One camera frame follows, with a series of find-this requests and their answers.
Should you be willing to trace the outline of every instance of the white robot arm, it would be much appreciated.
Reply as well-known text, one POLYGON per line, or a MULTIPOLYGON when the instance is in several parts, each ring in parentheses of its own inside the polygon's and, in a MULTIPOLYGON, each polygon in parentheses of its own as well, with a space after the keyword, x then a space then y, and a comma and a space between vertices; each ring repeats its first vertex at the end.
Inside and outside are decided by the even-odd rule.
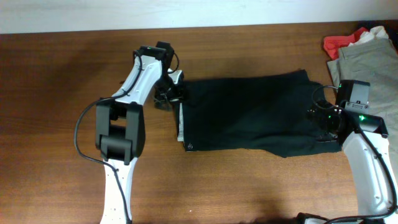
MULTIPOLYGON (((99 163, 104 164, 106 174, 105 206, 101 224, 131 223, 132 175, 145 143, 142 105, 150 90, 155 88, 155 106, 163 110, 169 110, 169 102, 182 101, 185 95, 182 71, 177 70, 178 66, 174 71, 169 69, 175 55, 170 44, 158 42, 156 47, 142 46, 138 54, 128 78, 113 95, 114 100, 94 103, 96 147, 104 159, 104 162, 99 163), (118 118, 126 119, 126 127, 111 124, 110 120, 118 118)), ((321 103, 327 106, 330 104, 314 101, 314 107, 309 112, 320 126, 338 135, 338 141, 343 146, 353 171, 359 215, 368 216, 367 220, 396 224, 397 184, 388 155, 388 133, 382 118, 366 114, 368 95, 368 84, 343 80, 336 101, 338 106, 324 108, 321 103)), ((82 155, 76 142, 75 138, 79 154, 86 157, 82 155)), ((342 217, 327 220, 300 213, 296 219, 300 224, 329 224, 357 223, 357 220, 365 218, 342 217)))

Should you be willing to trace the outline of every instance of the cable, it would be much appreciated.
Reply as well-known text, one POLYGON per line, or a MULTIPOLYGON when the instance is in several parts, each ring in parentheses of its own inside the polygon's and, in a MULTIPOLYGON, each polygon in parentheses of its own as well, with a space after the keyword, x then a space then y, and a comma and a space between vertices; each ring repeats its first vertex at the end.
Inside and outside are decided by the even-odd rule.
POLYGON ((326 107, 323 107, 323 106, 318 105, 318 103, 317 103, 317 102, 315 101, 315 99, 313 98, 313 97, 315 96, 315 93, 316 93, 318 90, 321 90, 321 89, 324 89, 324 88, 334 88, 334 89, 338 90, 337 87, 332 86, 332 85, 320 86, 320 87, 316 88, 316 89, 312 92, 312 103, 313 103, 315 106, 317 106, 318 108, 323 109, 323 110, 330 110, 330 109, 333 109, 333 108, 336 107, 335 105, 331 105, 330 107, 326 108, 326 107))
POLYGON ((177 67, 171 72, 167 72, 168 74, 173 74, 175 71, 177 71, 178 67, 180 66, 180 59, 178 58, 178 55, 174 52, 175 58, 177 59, 177 67))
POLYGON ((341 109, 342 111, 344 111, 348 118, 351 120, 351 122, 354 125, 354 128, 357 132, 359 132, 361 134, 361 136, 363 137, 363 139, 366 141, 366 143, 370 146, 370 148, 372 149, 373 153, 376 155, 376 157, 379 159, 380 164, 384 170, 384 173, 387 177, 387 181, 390 185, 390 189, 391 189, 391 194, 392 194, 392 206, 389 208, 388 212, 386 212, 385 214, 380 214, 380 215, 358 215, 358 216, 348 216, 348 217, 339 217, 339 218, 334 218, 331 220, 328 220, 327 222, 325 222, 324 224, 331 224, 331 223, 336 223, 336 222, 356 222, 358 220, 367 220, 367 219, 377 219, 377 218, 386 218, 389 217, 390 215, 392 215, 398 208, 397 206, 397 192, 396 189, 394 187, 394 182, 392 180, 391 177, 391 173, 388 170, 388 167, 386 165, 386 162, 384 161, 384 159, 382 158, 382 154, 379 153, 379 151, 377 150, 376 147, 374 147, 374 145, 372 144, 372 142, 369 140, 369 138, 365 135, 364 131, 361 129, 361 127, 359 126, 359 124, 357 122, 355 122, 354 118, 344 109, 341 107, 338 107, 339 109, 341 109))
POLYGON ((134 50, 134 51, 133 51, 133 61, 134 61, 134 55, 135 55, 136 57, 138 57, 138 59, 139 59, 139 70, 138 70, 138 74, 137 74, 136 78, 134 79, 132 85, 128 88, 128 90, 123 90, 123 89, 122 89, 122 90, 123 90, 123 93, 120 94, 120 95, 118 95, 118 96, 112 96, 112 97, 108 97, 108 98, 103 98, 103 99, 96 100, 96 101, 90 103, 90 104, 81 112, 81 114, 80 114, 80 116, 79 116, 79 119, 78 119, 77 122, 76 122, 75 132, 74 132, 74 135, 73 135, 73 143, 75 144, 75 149, 77 150, 77 153, 79 153, 79 155, 80 155, 81 157, 83 157, 83 158, 85 158, 85 159, 88 159, 89 161, 93 161, 93 162, 96 162, 96 163, 98 163, 98 164, 102 164, 102 165, 108 166, 108 167, 111 168, 111 170, 113 171, 114 176, 115 176, 115 178, 116 178, 116 183, 117 183, 117 185, 118 185, 118 187, 119 187, 120 194, 122 195, 123 206, 124 206, 124 214, 125 214, 125 216, 126 216, 126 220, 127 220, 127 223, 128 223, 128 224, 131 224, 132 221, 130 220, 129 213, 128 213, 128 211, 127 211, 126 198, 125 198, 125 196, 124 196, 123 189, 122 189, 122 186, 121 186, 120 181, 119 181, 119 176, 118 176, 118 171, 119 171, 119 170, 116 169, 114 166, 112 166, 111 164, 109 164, 109 163, 107 163, 107 162, 104 162, 104 161, 101 161, 101 160, 98 160, 98 159, 94 159, 94 158, 91 158, 91 157, 89 157, 89 156, 84 155, 84 153, 82 153, 82 152, 80 151, 80 149, 79 149, 77 134, 78 134, 78 130, 79 130, 79 125, 80 125, 80 123, 81 123, 81 121, 82 121, 84 115, 86 115, 86 113, 87 113, 93 106, 97 105, 98 103, 103 103, 103 102, 105 102, 105 101, 113 101, 113 100, 115 100, 115 99, 124 97, 124 96, 126 96, 126 95, 132 90, 132 88, 134 87, 134 85, 136 85, 136 83, 137 83, 137 81, 138 81, 138 78, 140 77, 141 72, 142 72, 142 59, 141 59, 141 55, 139 54, 139 52, 138 52, 137 50, 134 50))

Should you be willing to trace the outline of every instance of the wooden table surface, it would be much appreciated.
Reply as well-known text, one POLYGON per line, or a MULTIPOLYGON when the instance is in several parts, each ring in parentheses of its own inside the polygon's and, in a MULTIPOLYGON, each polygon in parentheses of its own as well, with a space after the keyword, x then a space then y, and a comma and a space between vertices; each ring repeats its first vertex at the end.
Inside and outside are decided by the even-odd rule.
MULTIPOLYGON (((172 43, 187 80, 303 68, 311 80, 331 84, 323 37, 348 35, 355 27, 345 22, 0 35, 0 222, 100 222, 104 169, 78 156, 73 128, 87 104, 120 87, 132 68, 132 50, 141 45, 172 43)), ((135 223, 357 213, 342 152, 287 159, 245 149, 186 153, 171 112, 148 100, 144 117, 146 145, 132 188, 135 223)), ((99 157, 94 133, 92 110, 81 125, 80 147, 99 157)))

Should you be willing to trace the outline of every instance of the gray cloth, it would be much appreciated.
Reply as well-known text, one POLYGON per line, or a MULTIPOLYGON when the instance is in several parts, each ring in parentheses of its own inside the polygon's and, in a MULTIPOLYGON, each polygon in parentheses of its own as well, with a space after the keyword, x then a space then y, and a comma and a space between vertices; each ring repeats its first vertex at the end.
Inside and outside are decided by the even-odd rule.
POLYGON ((340 48, 338 54, 339 59, 328 62, 334 85, 338 87, 340 80, 360 80, 371 84, 369 113, 384 118, 390 152, 397 155, 398 55, 392 42, 388 39, 372 40, 340 48))

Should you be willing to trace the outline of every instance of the white wall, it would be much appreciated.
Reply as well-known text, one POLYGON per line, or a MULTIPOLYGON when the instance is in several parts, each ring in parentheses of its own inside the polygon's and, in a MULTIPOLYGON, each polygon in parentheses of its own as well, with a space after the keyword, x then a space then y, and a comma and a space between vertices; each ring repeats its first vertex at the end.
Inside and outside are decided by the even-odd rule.
POLYGON ((398 0, 0 0, 0 32, 398 19, 398 0))

